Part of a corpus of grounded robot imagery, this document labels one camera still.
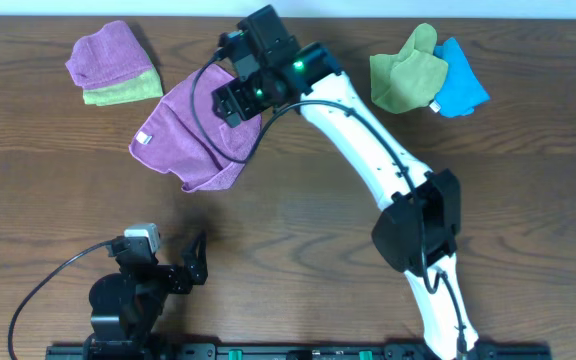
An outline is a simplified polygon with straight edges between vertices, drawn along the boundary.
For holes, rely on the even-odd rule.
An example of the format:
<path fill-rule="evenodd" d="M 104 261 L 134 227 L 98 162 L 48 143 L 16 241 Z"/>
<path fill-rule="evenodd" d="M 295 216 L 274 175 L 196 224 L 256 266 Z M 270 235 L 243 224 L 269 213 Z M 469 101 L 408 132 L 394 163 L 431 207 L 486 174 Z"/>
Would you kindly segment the purple microfiber cloth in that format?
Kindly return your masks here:
<path fill-rule="evenodd" d="M 129 151 L 146 167 L 172 173 L 182 190 L 226 190 L 243 170 L 233 160 L 244 159 L 254 145 L 262 120 L 259 115 L 235 128 L 213 112 L 211 93 L 233 79 L 211 65 L 192 85 L 197 72 L 170 90 L 135 134 Z"/>

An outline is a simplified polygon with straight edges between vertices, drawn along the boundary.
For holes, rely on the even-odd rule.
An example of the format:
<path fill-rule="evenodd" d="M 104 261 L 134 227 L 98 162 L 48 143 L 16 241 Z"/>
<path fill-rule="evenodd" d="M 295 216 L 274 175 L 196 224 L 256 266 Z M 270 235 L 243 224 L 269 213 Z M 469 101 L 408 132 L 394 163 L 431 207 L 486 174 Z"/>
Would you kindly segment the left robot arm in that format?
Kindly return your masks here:
<path fill-rule="evenodd" d="M 161 265 L 152 248 L 157 232 L 123 235 L 107 246 L 119 271 L 98 280 L 89 292 L 93 334 L 85 359 L 177 359 L 179 348 L 152 329 L 171 294 L 187 295 L 208 277 L 206 233 L 181 252 L 181 265 Z"/>

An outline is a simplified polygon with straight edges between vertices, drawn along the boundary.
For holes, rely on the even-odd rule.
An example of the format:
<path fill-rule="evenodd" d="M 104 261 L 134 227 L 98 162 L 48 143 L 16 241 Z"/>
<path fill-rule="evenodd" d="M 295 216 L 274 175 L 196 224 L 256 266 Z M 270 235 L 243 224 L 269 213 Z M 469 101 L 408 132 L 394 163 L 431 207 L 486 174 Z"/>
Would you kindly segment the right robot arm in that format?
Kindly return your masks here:
<path fill-rule="evenodd" d="M 433 172 L 384 128 L 320 43 L 301 46 L 267 5 L 221 34 L 216 60 L 237 74 L 213 93 L 214 111 L 230 127 L 272 109 L 297 111 L 341 152 L 380 211 L 371 237 L 380 255 L 411 286 L 424 341 L 440 359 L 465 359 L 478 340 L 456 276 L 460 184 Z"/>

